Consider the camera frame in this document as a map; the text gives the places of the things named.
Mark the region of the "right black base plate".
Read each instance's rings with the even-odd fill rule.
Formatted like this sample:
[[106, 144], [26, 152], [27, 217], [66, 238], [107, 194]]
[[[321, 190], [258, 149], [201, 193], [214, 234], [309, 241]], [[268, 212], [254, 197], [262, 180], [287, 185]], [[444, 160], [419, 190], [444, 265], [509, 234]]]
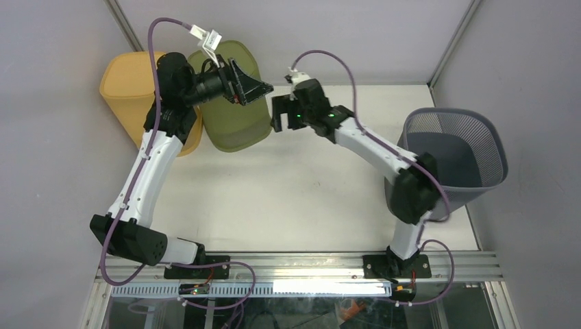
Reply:
[[415, 278], [432, 277], [430, 262], [423, 254], [403, 262], [384, 254], [367, 254], [362, 256], [362, 268], [366, 279], [411, 279], [414, 273]]

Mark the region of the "yellow plastic basket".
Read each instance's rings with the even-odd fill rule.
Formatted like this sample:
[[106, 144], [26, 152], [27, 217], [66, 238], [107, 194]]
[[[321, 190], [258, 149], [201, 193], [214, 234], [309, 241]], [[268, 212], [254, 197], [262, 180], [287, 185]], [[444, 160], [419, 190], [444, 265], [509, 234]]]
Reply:
[[185, 156], [198, 147], [203, 130], [195, 83], [195, 70], [181, 53], [131, 52], [109, 63], [100, 93], [141, 152], [157, 130], [179, 138]]

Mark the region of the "green plastic basket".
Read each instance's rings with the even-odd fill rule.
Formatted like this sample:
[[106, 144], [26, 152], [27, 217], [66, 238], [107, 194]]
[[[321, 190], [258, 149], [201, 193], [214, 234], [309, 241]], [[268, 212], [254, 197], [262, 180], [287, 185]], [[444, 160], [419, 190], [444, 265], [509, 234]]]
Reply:
[[[215, 53], [225, 59], [235, 59], [246, 74], [262, 80], [256, 59], [243, 43], [223, 41]], [[196, 72], [200, 72], [206, 59], [209, 58], [200, 49], [189, 55], [188, 62]], [[240, 151], [262, 141], [271, 133], [271, 115], [266, 96], [246, 106], [218, 97], [196, 107], [201, 111], [206, 134], [220, 151]]]

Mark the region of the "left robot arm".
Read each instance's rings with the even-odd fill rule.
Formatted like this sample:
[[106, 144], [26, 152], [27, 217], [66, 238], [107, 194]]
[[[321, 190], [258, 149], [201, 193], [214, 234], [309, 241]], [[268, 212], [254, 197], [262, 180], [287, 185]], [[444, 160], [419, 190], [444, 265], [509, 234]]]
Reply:
[[233, 58], [219, 58], [214, 69], [203, 73], [178, 52], [149, 54], [148, 61], [154, 99], [138, 155], [114, 203], [92, 217], [90, 230], [102, 245], [102, 263], [108, 254], [149, 266], [179, 263], [189, 278], [198, 278], [206, 270], [200, 244], [151, 229], [162, 185], [198, 119], [195, 106], [221, 97], [248, 106], [274, 87], [244, 72]]

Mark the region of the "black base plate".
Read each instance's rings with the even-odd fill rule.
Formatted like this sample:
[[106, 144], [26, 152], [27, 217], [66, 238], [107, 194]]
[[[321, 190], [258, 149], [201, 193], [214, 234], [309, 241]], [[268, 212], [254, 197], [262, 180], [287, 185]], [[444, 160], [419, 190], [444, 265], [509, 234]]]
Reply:
[[403, 262], [384, 254], [367, 254], [362, 256], [362, 268], [366, 279], [411, 279], [414, 273], [415, 278], [432, 277], [430, 262], [423, 254]]
[[202, 261], [196, 260], [187, 267], [171, 265], [164, 269], [163, 278], [167, 280], [225, 280], [230, 276], [231, 257], [227, 255], [205, 255]]

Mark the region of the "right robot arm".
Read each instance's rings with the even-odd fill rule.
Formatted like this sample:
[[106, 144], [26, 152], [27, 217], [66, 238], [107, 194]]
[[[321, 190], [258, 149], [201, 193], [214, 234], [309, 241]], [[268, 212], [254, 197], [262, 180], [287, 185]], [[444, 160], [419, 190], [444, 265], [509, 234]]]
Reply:
[[397, 223], [384, 259], [371, 268], [379, 276], [392, 278], [411, 272], [420, 254], [425, 223], [441, 198], [435, 158], [372, 136], [353, 111], [331, 105], [316, 79], [294, 83], [289, 94], [273, 97], [271, 104], [271, 125], [276, 132], [282, 131], [281, 115], [286, 114], [290, 130], [311, 127], [316, 135], [354, 152], [384, 176], [391, 185], [388, 209]]

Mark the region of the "aluminium mounting rail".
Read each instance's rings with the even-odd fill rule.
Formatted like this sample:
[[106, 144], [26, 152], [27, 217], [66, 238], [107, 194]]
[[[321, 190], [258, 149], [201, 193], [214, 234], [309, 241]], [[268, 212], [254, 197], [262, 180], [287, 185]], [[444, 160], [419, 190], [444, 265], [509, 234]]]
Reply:
[[[420, 279], [419, 284], [445, 284], [448, 280], [472, 286], [481, 283], [498, 328], [520, 328], [508, 294], [497, 257], [484, 251], [426, 251], [432, 277]], [[274, 282], [276, 280], [327, 280], [332, 282], [379, 281], [366, 279], [362, 268], [362, 252], [346, 253], [231, 253], [230, 276], [215, 282]], [[144, 268], [131, 282], [135, 283], [194, 283], [194, 280], [163, 278], [164, 265]], [[105, 317], [114, 286], [95, 276], [84, 311], [81, 328], [104, 328]]]

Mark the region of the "grey plastic basket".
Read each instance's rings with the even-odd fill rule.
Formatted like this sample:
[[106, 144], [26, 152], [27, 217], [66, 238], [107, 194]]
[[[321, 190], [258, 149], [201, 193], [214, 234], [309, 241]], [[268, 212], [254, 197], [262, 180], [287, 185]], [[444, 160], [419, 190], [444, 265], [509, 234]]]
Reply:
[[471, 110], [415, 110], [404, 121], [397, 146], [435, 158], [438, 180], [449, 200], [449, 206], [438, 201], [431, 216], [435, 220], [496, 188], [508, 175], [506, 155], [495, 126]]

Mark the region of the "orange object under table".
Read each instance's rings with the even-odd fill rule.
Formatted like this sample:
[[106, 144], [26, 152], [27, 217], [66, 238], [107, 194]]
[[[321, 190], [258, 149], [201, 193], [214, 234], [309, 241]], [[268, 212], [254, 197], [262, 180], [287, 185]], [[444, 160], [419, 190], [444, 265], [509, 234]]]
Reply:
[[353, 298], [346, 298], [337, 304], [336, 314], [340, 320], [348, 321], [355, 317], [357, 314], [361, 313], [366, 307], [367, 305], [363, 301], [358, 301]]

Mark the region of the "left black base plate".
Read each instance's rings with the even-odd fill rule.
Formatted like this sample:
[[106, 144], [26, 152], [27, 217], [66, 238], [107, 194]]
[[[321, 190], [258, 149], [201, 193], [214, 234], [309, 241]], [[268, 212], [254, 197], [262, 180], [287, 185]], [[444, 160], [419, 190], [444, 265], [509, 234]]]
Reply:
[[227, 255], [205, 255], [202, 261], [196, 260], [187, 267], [171, 265], [164, 269], [163, 278], [167, 280], [225, 280], [230, 276], [231, 257]]

